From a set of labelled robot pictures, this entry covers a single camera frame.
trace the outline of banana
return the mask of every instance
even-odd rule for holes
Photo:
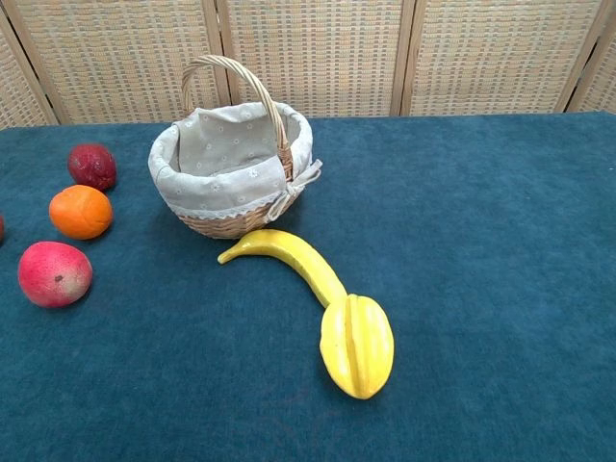
[[[334,270],[298,236],[275,229],[244,235],[222,252],[222,265],[243,255],[278,258],[308,282],[325,308],[319,348],[334,382],[354,398],[378,392],[392,370],[394,335],[387,315],[369,297],[347,294]]]
[[[245,234],[237,244],[221,253],[220,264],[241,255],[266,255],[282,260],[310,285],[323,308],[347,291],[323,257],[308,243],[293,234],[275,229],[259,229]]]

